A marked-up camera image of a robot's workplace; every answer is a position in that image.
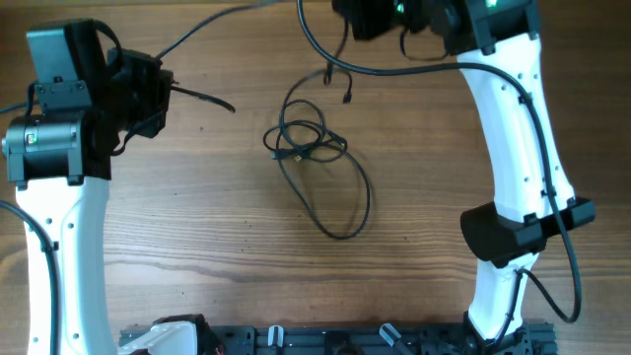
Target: wooden surface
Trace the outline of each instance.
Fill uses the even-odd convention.
[[[69,7],[0,11],[0,103],[24,100],[35,78],[26,29],[44,21],[94,17],[123,46],[158,53],[226,5]],[[562,354],[631,350],[631,31],[628,2],[541,1],[543,78],[561,159],[594,223],[571,233],[583,272],[584,311],[562,324],[528,286],[527,319],[557,325]],[[327,2],[308,4],[309,21],[332,49],[341,23]],[[412,38],[409,51],[435,56],[440,42]],[[373,67],[410,65],[396,34],[349,42],[343,57]],[[167,128],[134,139],[112,160],[105,216],[105,279],[112,334],[162,316],[203,313],[214,324],[331,324],[455,321],[468,307],[475,257],[459,214],[493,198],[493,179],[476,108],[458,73],[403,78],[355,76],[352,105],[343,78],[297,95],[313,100],[346,137],[375,189],[370,224],[338,243],[321,235],[261,144],[290,88],[322,68],[299,29],[295,5],[217,21],[165,58],[182,86],[237,107],[229,114],[174,93]],[[292,117],[314,117],[296,108]],[[0,117],[4,132],[13,115]],[[288,162],[323,223],[337,232],[363,205],[347,161]],[[0,165],[0,177],[6,167]],[[0,183],[0,198],[15,201]],[[0,353],[25,353],[28,263],[20,221],[0,213]],[[559,238],[534,270],[572,302]]]
[[[235,4],[235,0],[3,0],[0,8],[41,7],[41,6],[111,6],[111,5],[158,5],[158,4]],[[308,2],[330,2],[329,0],[305,0]]]

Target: black cable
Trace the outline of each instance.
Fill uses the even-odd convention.
[[[344,50],[346,46],[346,40],[348,39],[348,30],[349,23],[347,19],[344,19],[344,34],[342,35],[342,42],[339,43],[337,50],[335,51],[335,58],[339,58],[340,54]],[[326,72],[324,73],[324,85],[328,85],[331,83],[331,76],[333,75],[333,64],[331,62],[326,62]]]
[[[197,26],[195,26],[192,30],[187,32],[186,35],[183,35],[175,43],[173,43],[172,45],[167,47],[165,50],[160,52],[160,54],[156,55],[156,59],[162,59],[162,57],[164,57],[165,55],[169,54],[170,51],[174,50],[178,45],[180,45],[182,42],[184,42],[191,35],[193,35],[194,33],[199,31],[204,26],[210,24],[211,22],[219,19],[222,16],[226,16],[228,14],[232,14],[232,13],[235,13],[235,12],[238,12],[238,11],[257,9],[257,8],[261,8],[261,7],[264,7],[264,6],[273,5],[273,4],[279,3],[281,1],[283,1],[283,0],[264,0],[264,1],[261,1],[261,2],[255,3],[255,4],[237,6],[237,7],[234,7],[234,8],[230,8],[230,9],[226,9],[224,11],[221,11],[221,12],[219,12],[219,13],[217,13],[217,14],[209,17],[209,18],[207,18],[206,20],[200,22],[199,24],[197,24]]]
[[[35,100],[33,101],[33,105],[39,105],[39,101]],[[6,106],[6,107],[2,107],[0,108],[0,114],[4,114],[4,113],[9,113],[11,111],[14,111],[16,109],[20,109],[20,108],[25,108],[27,106],[27,103],[19,103],[19,104],[13,104],[10,106]]]
[[[113,152],[111,152],[111,155],[113,157],[117,157],[117,156],[123,154],[125,152],[125,148],[127,147],[127,143],[129,142],[129,140],[131,138],[133,138],[136,134],[138,134],[138,132],[142,131],[143,129],[154,125],[156,120],[158,120],[160,118],[162,118],[162,116],[160,114],[154,114],[150,118],[145,119],[143,122],[134,125],[127,132],[127,134],[125,134],[125,138],[123,139],[123,142],[122,142],[122,147],[120,147],[119,149],[114,150]]]
[[[511,304],[509,306],[509,311],[506,313],[506,320],[502,324],[502,328],[500,329],[500,334],[498,337],[488,345],[488,353],[494,354],[497,351],[497,348],[502,344],[504,340],[504,336],[506,336],[506,332],[509,329],[509,325],[511,325],[511,321],[515,318],[515,308],[517,307],[517,299],[520,295],[520,287],[522,285],[522,273],[521,271],[515,271],[517,276],[515,278],[515,286],[513,288],[513,297],[511,297]]]
[[[118,37],[116,36],[114,31],[104,22],[95,20],[95,29],[111,39],[116,47],[116,58],[110,64],[108,64],[105,68],[105,71],[96,78],[97,82],[104,83],[105,81],[111,79],[114,75],[116,75],[122,67],[122,46],[120,45],[120,41],[118,40]]]
[[[48,278],[50,280],[50,355],[59,354],[59,281],[57,267],[54,260],[54,245],[46,231],[20,207],[0,200],[0,208],[6,209],[22,219],[35,232],[41,243],[41,251],[46,255],[48,264]]]
[[[35,100],[35,85],[37,85],[37,81],[33,81],[27,87],[27,100],[24,103],[2,107],[0,108],[0,114],[9,113],[20,108],[26,108],[27,110],[24,116],[30,116],[31,112],[33,111],[33,106],[39,105],[39,101]]]
[[[526,108],[530,114],[530,118],[532,119],[532,124],[534,126],[534,130],[536,132],[537,141],[539,145],[539,151],[541,154],[541,164],[543,165],[543,175],[545,177],[545,190],[546,196],[548,197],[548,201],[550,203],[550,207],[552,208],[552,213],[554,215],[554,219],[559,227],[559,231],[561,233],[561,238],[563,240],[563,244],[565,246],[565,251],[568,254],[568,259],[570,262],[570,268],[572,270],[572,279],[574,284],[574,307],[572,314],[567,317],[561,310],[556,306],[556,304],[552,301],[551,298],[546,298],[546,301],[550,304],[550,307],[554,309],[557,315],[564,322],[575,322],[579,314],[581,313],[581,304],[582,304],[582,286],[581,286],[581,274],[579,271],[578,261],[576,259],[576,255],[574,253],[574,247],[572,246],[572,242],[570,241],[570,237],[568,235],[567,229],[565,228],[565,224],[561,218],[561,213],[559,211],[559,206],[556,203],[556,190],[554,189],[554,184],[552,181],[552,172],[550,168],[550,159],[548,157],[548,150],[545,143],[545,136],[543,134],[543,128],[541,127],[541,122],[539,119],[539,115],[534,108],[534,104],[532,103],[532,98],[528,91],[520,84],[520,82],[515,79],[513,76],[508,74],[507,72],[485,64],[479,63],[443,63],[443,64],[435,64],[435,65],[427,65],[421,67],[412,67],[412,68],[402,68],[402,69],[373,69],[366,68],[357,65],[353,65],[342,60],[339,60],[329,53],[327,53],[320,45],[317,43],[314,35],[309,30],[307,26],[307,21],[305,19],[305,9],[303,7],[303,0],[296,0],[297,8],[298,8],[298,19],[300,21],[301,27],[303,28],[303,32],[307,37],[307,40],[310,42],[312,47],[326,60],[332,62],[333,64],[339,66],[340,68],[346,69],[348,71],[366,74],[366,75],[374,75],[374,76],[400,76],[400,75],[412,75],[412,74],[424,74],[424,73],[433,73],[433,72],[442,72],[447,70],[462,70],[462,69],[474,69],[481,70],[488,73],[495,74],[500,78],[506,80],[511,84],[520,94],[520,101],[526,105]],[[537,288],[543,293],[545,288],[540,283],[535,282]]]
[[[307,100],[302,100],[302,99],[293,100],[291,102],[289,101],[294,91],[296,91],[296,89],[298,89],[301,85],[310,81],[311,79],[319,77],[322,74],[326,74],[327,70],[328,69],[315,71],[314,73],[299,80],[289,90],[289,93],[285,97],[285,101],[283,102],[283,106],[279,114],[278,125],[269,128],[265,132],[265,134],[263,135],[263,145],[265,145],[265,147],[272,152],[273,154],[272,157],[278,161],[278,166],[283,176],[285,177],[287,182],[289,182],[289,185],[292,187],[292,189],[294,190],[298,198],[300,198],[301,202],[303,202],[303,205],[307,209],[307,212],[311,216],[315,225],[328,237],[343,241],[343,240],[354,238],[358,234],[360,234],[364,230],[364,228],[366,227],[366,223],[368,222],[368,216],[370,215],[370,209],[371,209],[371,188],[370,188],[370,182],[368,180],[368,176],[366,172],[364,171],[364,169],[362,168],[362,166],[359,164],[359,162],[357,162],[357,160],[350,153],[348,153],[348,141],[346,141],[345,138],[335,134],[334,132],[326,128],[326,124],[324,121],[324,113],[314,103]],[[343,101],[344,103],[347,104],[350,102],[350,97],[351,97],[350,93],[351,93],[351,89],[353,85],[352,77],[350,76],[348,72],[337,69],[337,68],[333,68],[332,71],[343,73],[349,78],[349,87],[346,94],[344,95],[344,101]],[[302,120],[302,119],[294,120],[291,122],[285,122],[285,110],[287,109],[287,107],[290,107],[296,104],[305,104],[313,108],[315,112],[317,113],[317,116],[319,118],[319,123],[309,121],[309,120]],[[310,129],[313,132],[315,132],[315,134],[317,135],[317,138],[313,142],[309,142],[306,144],[298,144],[294,142],[292,137],[289,135],[288,128],[291,126],[302,126],[307,129]],[[278,130],[278,135],[276,136],[275,146],[271,147],[269,144],[267,144],[267,136],[275,130]],[[290,149],[280,148],[281,138],[284,138],[292,146],[292,148]],[[318,159],[318,158],[313,157],[312,153],[317,148],[321,148],[321,147],[335,150],[339,154],[329,159]],[[345,236],[338,236],[338,235],[332,234],[319,221],[317,214],[314,212],[313,208],[310,206],[305,196],[299,191],[298,187],[294,184],[294,182],[290,178],[289,174],[287,173],[283,165],[284,159],[295,157],[295,156],[300,156],[302,159],[307,159],[307,160],[311,160],[311,161],[319,162],[319,163],[331,163],[342,157],[346,157],[351,161],[353,166],[355,166],[355,168],[358,170],[358,172],[362,176],[362,179],[364,180],[364,184],[366,186],[366,211],[364,213],[364,218],[362,220],[362,223],[353,233],[345,235]]]
[[[228,111],[235,113],[237,110],[235,109],[234,106],[226,103],[225,101],[212,97],[210,95],[206,95],[203,93],[198,93],[192,90],[188,90],[185,88],[181,88],[181,87],[177,87],[177,86],[171,86],[171,90],[175,91],[175,92],[179,92],[179,93],[183,93],[183,94],[187,94],[190,95],[194,98],[198,98],[201,101],[205,101],[211,104],[215,104],[215,105],[219,105],[220,107],[223,107],[225,109],[227,109]]]
[[[449,55],[449,51],[445,50],[445,54],[443,54],[440,57],[434,57],[434,58],[418,58],[412,55],[408,55],[407,52],[405,51],[405,37],[407,36],[407,33],[409,33],[409,29],[405,29],[401,32],[401,35],[399,35],[399,48],[401,49],[401,54],[403,54],[404,57],[406,57],[409,60],[413,60],[413,61],[424,61],[424,62],[433,62],[433,61],[442,61],[445,60]]]

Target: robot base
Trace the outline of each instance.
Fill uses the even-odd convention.
[[[270,346],[272,328],[252,326],[212,326],[223,343],[221,350],[207,355],[402,355],[380,336],[380,328],[298,327],[281,329],[282,346]],[[400,341],[411,354],[481,354],[475,340],[465,336],[462,323],[426,324],[402,327]],[[555,355],[558,353],[554,327],[549,323],[523,325],[522,341],[499,351],[502,355]],[[120,332],[119,346],[142,336],[148,329],[129,328]]]

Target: black mount bracket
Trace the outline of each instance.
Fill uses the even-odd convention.
[[[568,208],[561,211],[568,231],[590,223],[595,217],[594,203],[583,197],[569,201]],[[519,223],[498,215],[493,202],[463,212],[460,227],[475,256],[492,261],[498,268],[528,252],[543,251],[547,239],[560,233],[553,215],[542,219],[526,216]]]
[[[107,61],[98,32],[116,44]],[[173,72],[151,55],[122,49],[96,20],[44,24],[27,33],[42,114],[15,118],[2,140],[9,182],[26,189],[35,178],[111,179],[118,133],[155,137],[166,125]]]
[[[413,34],[426,28],[443,38],[445,50],[458,55],[474,49],[495,53],[495,43],[540,33],[536,0],[332,0],[347,19],[355,39],[373,39],[396,26]]]

